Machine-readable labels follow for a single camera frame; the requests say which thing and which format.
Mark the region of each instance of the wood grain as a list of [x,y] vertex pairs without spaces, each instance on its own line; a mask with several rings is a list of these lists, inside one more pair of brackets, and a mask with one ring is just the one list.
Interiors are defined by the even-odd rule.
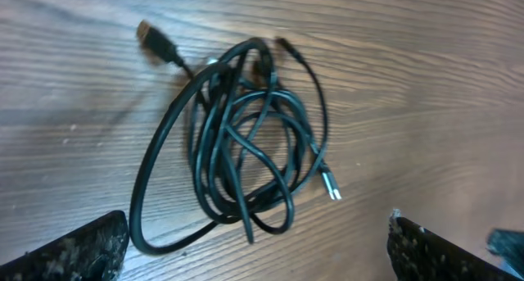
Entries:
[[[391,209],[481,257],[493,227],[524,229],[524,0],[0,0],[0,263],[114,209],[127,211],[146,146],[185,79],[135,39],[148,19],[191,66],[252,36],[289,38],[329,105],[327,162],[281,236],[220,226],[163,257],[129,248],[122,280],[385,280]],[[289,57],[283,83],[320,126]],[[207,222],[177,120],[154,170],[146,236]],[[257,138],[282,161],[272,125]],[[248,186],[269,173],[247,162]],[[264,218],[282,220],[282,208]]]

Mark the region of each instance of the cable plug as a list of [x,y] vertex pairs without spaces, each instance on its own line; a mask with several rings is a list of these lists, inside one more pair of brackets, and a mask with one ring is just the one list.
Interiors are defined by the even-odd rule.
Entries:
[[335,180],[335,175],[333,175],[328,165],[324,162],[320,167],[320,173],[322,175],[324,187],[326,187],[327,193],[329,193],[329,197],[331,197],[332,200],[341,200],[342,196],[337,181]]
[[167,63],[173,62],[178,67],[184,65],[183,59],[178,54],[176,44],[145,20],[138,25],[137,36],[143,47],[151,50],[160,59]]
[[298,52],[298,50],[293,47],[293,45],[287,41],[285,38],[277,38],[277,43],[280,44],[287,52],[292,55],[296,61],[298,61],[300,64],[304,64],[305,59],[303,56]]

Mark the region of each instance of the coiled cable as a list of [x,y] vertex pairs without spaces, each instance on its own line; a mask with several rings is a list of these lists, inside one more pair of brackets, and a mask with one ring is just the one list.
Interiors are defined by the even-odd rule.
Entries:
[[[332,199],[341,198],[334,176],[323,159],[328,141],[328,110],[322,88],[309,64],[286,39],[278,39],[277,42],[305,68],[318,91],[323,115],[320,143],[315,142],[302,101],[280,84],[273,56],[262,39],[248,39],[235,45],[216,63],[208,65],[194,75],[178,55],[176,46],[160,31],[143,21],[138,28],[138,37],[142,40],[142,44],[150,48],[158,57],[182,67],[190,79],[182,92],[169,105],[138,171],[131,198],[129,232],[139,251],[151,255],[174,252],[209,233],[218,224],[234,224],[240,220],[244,224],[249,243],[254,242],[251,221],[267,233],[284,233],[293,222],[295,213],[293,195],[297,194],[318,172],[322,174],[323,182]],[[263,88],[255,86],[250,80],[242,77],[247,54],[252,50],[258,53],[256,66],[265,85]],[[207,97],[202,90],[205,84],[208,85]],[[146,241],[142,233],[142,205],[147,182],[169,131],[192,97],[195,97],[195,102],[190,108],[188,161],[192,170],[196,198],[212,222],[182,240],[167,246],[154,247]],[[263,101],[260,111],[242,116],[247,107],[257,100]],[[199,110],[203,110],[205,116],[201,127],[196,129]],[[252,142],[260,126],[268,118],[280,120],[286,135],[287,163],[281,169]],[[240,134],[239,128],[251,120],[255,123],[249,134],[247,136]],[[196,135],[196,144],[193,144],[194,135]],[[233,142],[242,146],[236,161],[231,152]],[[301,177],[300,172],[304,168],[308,149],[313,153],[314,159],[306,174]],[[240,170],[246,152],[263,162],[271,171],[273,179],[244,195]],[[217,181],[227,196],[220,193]],[[286,213],[280,226],[267,225],[257,216],[258,213],[282,203],[285,204]]]

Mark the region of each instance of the dark object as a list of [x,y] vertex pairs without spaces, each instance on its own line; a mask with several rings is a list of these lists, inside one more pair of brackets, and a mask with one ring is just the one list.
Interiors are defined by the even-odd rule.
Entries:
[[488,237],[488,251],[502,256],[521,276],[524,276],[524,233],[495,229]]
[[398,215],[390,218],[387,241],[398,280],[520,280]]
[[[142,22],[138,27],[138,37],[145,48],[150,48],[158,57],[183,68],[190,79],[183,91],[169,105],[147,148],[137,175],[131,199],[129,232],[138,250],[152,255],[174,252],[196,241],[218,224],[233,224],[238,221],[243,222],[249,243],[254,241],[252,222],[268,233],[284,233],[291,227],[295,214],[292,196],[316,174],[322,175],[332,199],[341,198],[334,176],[323,159],[328,141],[328,110],[322,89],[309,64],[286,39],[278,39],[277,43],[305,68],[318,92],[323,117],[320,143],[315,141],[302,101],[281,85],[273,56],[262,39],[248,39],[235,45],[216,63],[210,64],[194,75],[178,55],[175,45],[160,31]],[[261,85],[255,85],[242,76],[248,52],[251,51],[258,55],[256,67]],[[204,84],[207,84],[207,92],[202,90]],[[187,144],[188,160],[196,197],[202,210],[213,221],[178,242],[164,247],[154,247],[144,239],[142,234],[142,204],[147,182],[171,127],[193,96],[195,102],[189,108],[191,119]],[[243,117],[242,113],[247,107],[255,104],[255,101],[263,103],[261,109]],[[199,108],[204,111],[204,122],[196,133]],[[277,168],[270,157],[252,142],[266,118],[274,118],[282,122],[287,139],[287,163],[281,169]],[[238,130],[249,121],[254,121],[254,125],[249,134],[243,136]],[[238,143],[242,147],[237,161],[233,161],[232,143]],[[273,179],[244,196],[241,168],[246,151],[265,164],[272,172]],[[300,171],[305,168],[303,164],[307,151],[311,151],[313,159],[306,174],[300,177]],[[221,184],[222,189],[227,193],[226,196],[219,191],[217,184]],[[257,216],[258,213],[282,203],[286,206],[286,217],[282,225],[271,227]]]
[[129,243],[123,211],[85,226],[0,267],[2,281],[116,280]]

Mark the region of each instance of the usb cable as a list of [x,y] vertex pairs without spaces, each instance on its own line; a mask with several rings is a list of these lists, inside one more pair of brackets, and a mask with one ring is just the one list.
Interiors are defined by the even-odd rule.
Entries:
[[[248,39],[235,45],[217,62],[194,75],[178,54],[176,45],[158,29],[143,21],[138,27],[138,38],[145,48],[149,48],[163,61],[173,62],[184,69],[190,79],[182,92],[169,105],[138,171],[131,198],[129,232],[139,251],[150,255],[175,252],[206,235],[218,224],[234,224],[238,221],[244,224],[249,243],[254,242],[252,223],[267,233],[284,233],[291,227],[295,214],[293,196],[317,173],[322,175],[331,199],[341,199],[335,177],[324,161],[328,141],[328,110],[320,83],[303,56],[286,39],[277,39],[277,43],[305,68],[318,91],[323,115],[320,143],[315,141],[303,102],[296,94],[281,85],[273,56],[262,39]],[[263,88],[242,77],[247,54],[251,50],[258,52],[259,59],[255,66],[256,73],[264,81]],[[208,88],[206,96],[202,91],[204,85]],[[196,198],[212,222],[182,240],[167,246],[154,247],[146,241],[142,233],[142,205],[147,182],[171,127],[193,96],[195,102],[190,108],[188,161],[192,170]],[[260,111],[244,116],[247,107],[257,100],[264,102]],[[199,110],[204,111],[205,119],[203,125],[196,129],[195,120]],[[252,142],[260,126],[268,118],[280,120],[286,136],[287,164],[282,169],[279,169],[271,158]],[[255,123],[249,133],[240,134],[239,128],[252,120]],[[242,146],[236,161],[231,153],[232,143]],[[300,176],[305,168],[305,154],[308,149],[313,153],[314,158],[305,175]],[[265,164],[273,174],[273,179],[245,195],[242,192],[240,173],[247,152]],[[227,196],[219,191],[217,184],[222,186]],[[260,212],[268,211],[280,204],[286,206],[285,219],[280,226],[269,226],[258,217],[257,214]]]

